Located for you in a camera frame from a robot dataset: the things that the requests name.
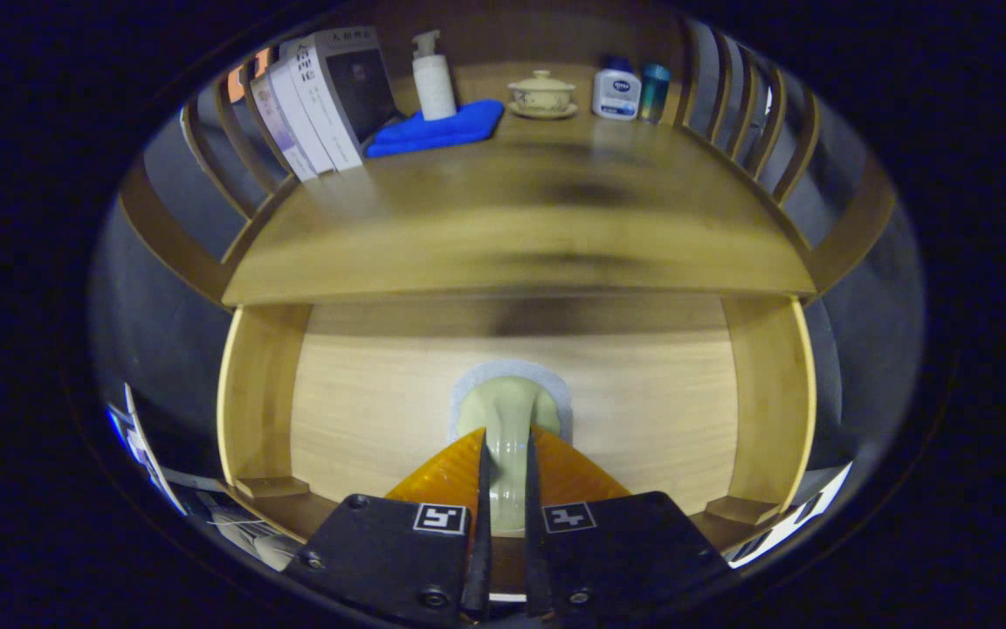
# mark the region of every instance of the wooden shelf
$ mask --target wooden shelf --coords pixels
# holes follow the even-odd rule
[[[495,137],[282,192],[222,301],[691,290],[811,295],[800,235],[691,133],[506,113]]]
[[[220,373],[224,477],[304,538],[348,493],[380,496],[447,444],[452,385],[468,369],[515,358],[565,380],[576,449],[635,493],[670,494],[715,545],[790,506],[816,398],[789,295],[239,307]]]

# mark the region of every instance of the blue bottle cap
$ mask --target blue bottle cap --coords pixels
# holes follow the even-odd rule
[[[656,81],[670,81],[670,69],[663,64],[647,63],[643,66],[643,76]]]
[[[620,71],[632,71],[632,63],[627,60],[627,56],[609,56],[607,66],[609,69],[619,69]]]

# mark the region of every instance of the ceramic lidded bowl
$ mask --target ceramic lidded bowl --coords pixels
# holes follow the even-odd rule
[[[564,112],[572,102],[574,85],[550,78],[550,70],[535,69],[533,78],[507,85],[515,107],[524,112]]]

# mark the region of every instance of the white bottle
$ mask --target white bottle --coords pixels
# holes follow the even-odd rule
[[[422,118],[427,120],[456,116],[456,100],[452,81],[448,76],[448,64],[444,55],[434,53],[439,36],[439,30],[431,30],[411,39],[418,47],[413,52],[413,85],[418,89]]]
[[[623,56],[612,56],[608,66],[593,78],[593,113],[613,120],[635,120],[643,83],[632,74],[632,64]]]

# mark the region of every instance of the orange plastic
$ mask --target orange plastic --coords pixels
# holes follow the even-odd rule
[[[480,450],[486,427],[451,443],[387,493],[391,500],[464,505],[473,521],[480,496]]]
[[[631,491],[563,439],[541,427],[530,428],[534,432],[535,450],[538,451],[542,505],[567,505],[570,502],[631,496]]]

